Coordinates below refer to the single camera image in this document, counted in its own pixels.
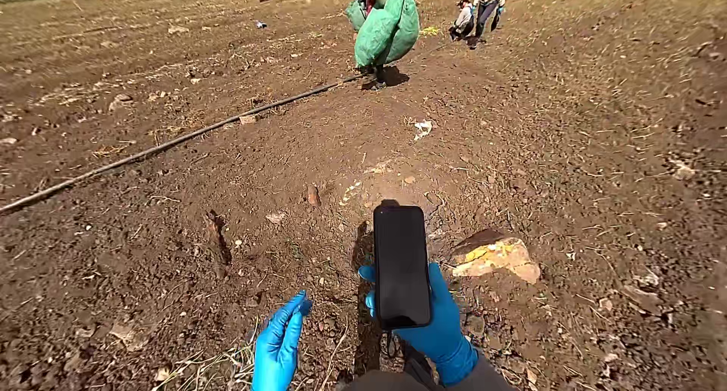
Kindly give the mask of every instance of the green sack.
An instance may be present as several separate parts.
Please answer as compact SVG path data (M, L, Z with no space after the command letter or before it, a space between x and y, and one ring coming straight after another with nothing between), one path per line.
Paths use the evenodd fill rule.
M346 16L348 17L348 20L351 21L351 24L353 25L353 30L358 32L361 26L366 21L366 11L364 10L364 5L359 2L359 0L351 1L351 3L349 3L348 7L346 8Z
M371 9L356 38L359 67L391 63L412 50L419 37L419 15L413 0L386 0Z

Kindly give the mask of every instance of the smartphone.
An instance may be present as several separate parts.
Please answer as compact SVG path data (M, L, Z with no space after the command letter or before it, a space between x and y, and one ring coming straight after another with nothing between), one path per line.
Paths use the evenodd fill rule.
M382 330L432 320L424 212L418 206L374 209L376 315Z

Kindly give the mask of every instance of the dark sleeve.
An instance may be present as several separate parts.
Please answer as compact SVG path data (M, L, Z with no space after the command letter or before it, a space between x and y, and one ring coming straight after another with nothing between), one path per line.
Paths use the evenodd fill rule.
M502 377L495 371L495 368L490 364L489 361L482 355L477 361L475 369L472 370L470 375L465 377L456 385L448 386L447 391L517 391L516 388L510 386Z
M385 373L378 370L369 371L353 380L344 391L444 391L437 386L429 390L418 383L412 376L405 373Z

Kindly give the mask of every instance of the dirt ground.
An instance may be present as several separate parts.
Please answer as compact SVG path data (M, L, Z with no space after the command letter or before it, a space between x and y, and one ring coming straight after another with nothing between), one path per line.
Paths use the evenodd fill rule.
M348 1L0 4L0 205L350 76ZM511 384L727 389L727 0L508 0L476 51L446 35L457 0L418 1L442 33L388 88L1 215L0 389L152 389L160 369L164 389L249 389L251 339L302 288L292 389L395 369L356 275L383 199L423 208L464 330ZM451 279L485 228L525 240L536 284Z

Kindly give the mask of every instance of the blue latex glove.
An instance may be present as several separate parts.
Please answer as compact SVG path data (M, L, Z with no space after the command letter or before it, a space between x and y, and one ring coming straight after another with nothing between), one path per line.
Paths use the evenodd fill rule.
M362 266L359 275L374 282L373 266ZM465 379L477 365L479 356L459 328L459 307L454 303L439 265L429 264L429 285L432 289L432 322L425 327L394 330L394 333L426 355L437 366L445 386ZM374 292L366 296L366 306L374 316Z
M296 294L273 315L255 343L252 391L286 391L298 364L298 340L303 316L310 311L305 291Z

